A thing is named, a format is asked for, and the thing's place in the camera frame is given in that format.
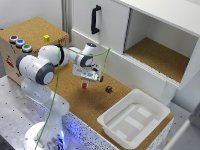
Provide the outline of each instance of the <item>brown box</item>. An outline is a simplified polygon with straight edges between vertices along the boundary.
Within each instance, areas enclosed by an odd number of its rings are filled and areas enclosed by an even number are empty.
[[[26,44],[32,46],[32,55],[37,56],[39,49],[45,45],[60,44],[69,45],[69,35],[40,17],[35,17],[12,27],[0,31],[0,51],[6,74],[19,85],[23,77],[16,68],[16,60],[22,50],[10,44],[9,38],[17,35],[19,39],[25,40]],[[50,41],[45,42],[44,36],[49,35]]]

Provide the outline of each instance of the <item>cabinet door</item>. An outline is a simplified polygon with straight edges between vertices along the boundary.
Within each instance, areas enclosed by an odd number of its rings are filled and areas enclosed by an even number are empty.
[[[99,5],[96,14],[96,28],[100,32],[91,33],[92,10]],[[73,29],[99,44],[122,54],[126,37],[130,9],[113,0],[74,0]]]

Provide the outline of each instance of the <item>green wire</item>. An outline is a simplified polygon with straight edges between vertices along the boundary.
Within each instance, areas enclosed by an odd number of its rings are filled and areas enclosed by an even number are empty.
[[[107,60],[108,54],[109,54],[109,52],[110,52],[110,48],[109,48],[107,51],[105,51],[105,52],[103,52],[103,53],[99,53],[99,54],[97,54],[97,55],[85,55],[85,54],[82,54],[82,53],[78,53],[78,52],[76,52],[76,51],[74,51],[74,50],[72,50],[72,49],[70,49],[70,48],[68,48],[68,47],[65,47],[65,48],[67,48],[68,50],[70,50],[70,51],[72,51],[72,52],[75,52],[75,53],[77,53],[77,54],[80,54],[80,55],[83,55],[83,56],[91,56],[91,57],[93,57],[93,56],[100,56],[100,55],[103,55],[103,54],[105,54],[105,53],[107,52],[107,55],[106,55],[106,58],[105,58],[105,61],[104,61],[104,67],[103,67],[103,75],[104,75],[105,66],[106,66],[106,60]],[[52,111],[53,104],[54,104],[54,99],[55,99],[56,92],[57,92],[57,88],[58,88],[59,72],[60,72],[60,48],[59,48],[59,51],[58,51],[58,75],[57,75],[56,89],[55,89],[55,92],[54,92],[53,101],[52,101],[52,103],[51,103],[51,108],[50,108],[50,111],[49,111],[47,120],[46,120],[46,122],[45,122],[45,124],[44,124],[44,126],[43,126],[43,129],[42,129],[42,132],[41,132],[41,134],[40,134],[40,136],[39,136],[39,139],[38,139],[38,141],[37,141],[35,150],[36,150],[36,148],[37,148],[37,146],[38,146],[38,143],[39,143],[39,141],[40,141],[40,139],[41,139],[41,136],[42,136],[42,134],[43,134],[43,132],[44,132],[44,128],[46,127],[46,124],[47,124],[47,122],[48,122],[48,120],[49,120],[49,117],[50,117],[50,115],[51,115],[51,111]]]
[[[39,137],[39,139],[38,139],[38,141],[37,141],[35,150],[36,150],[36,148],[37,148],[37,146],[38,146],[38,143],[39,143],[40,138],[41,138],[41,136],[42,136],[42,134],[43,134],[44,128],[46,127],[46,124],[47,124],[47,122],[48,122],[48,120],[49,120],[49,117],[50,117],[50,114],[51,114],[51,110],[52,110],[52,108],[53,108],[53,103],[54,103],[55,96],[56,96],[56,92],[57,92],[57,88],[58,88],[59,72],[60,72],[60,48],[59,48],[59,51],[58,51],[58,75],[57,75],[56,89],[55,89],[55,92],[54,92],[54,95],[53,95],[53,100],[52,100],[52,103],[51,103],[51,108],[50,108],[50,111],[49,111],[47,120],[46,120],[46,122],[45,122],[45,124],[44,124],[44,126],[43,126],[42,132],[41,132],[40,137]]]

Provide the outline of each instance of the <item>empty white tray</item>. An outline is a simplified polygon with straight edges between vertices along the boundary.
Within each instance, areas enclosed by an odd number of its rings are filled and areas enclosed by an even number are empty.
[[[170,113],[170,109],[135,89],[97,121],[105,133],[126,149],[137,148]]]

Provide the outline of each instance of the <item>black handle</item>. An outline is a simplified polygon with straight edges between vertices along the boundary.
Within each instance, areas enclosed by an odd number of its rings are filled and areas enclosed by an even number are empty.
[[[92,24],[91,24],[91,31],[92,34],[98,33],[100,30],[96,28],[96,12],[101,10],[101,7],[96,5],[96,8],[92,10]]]

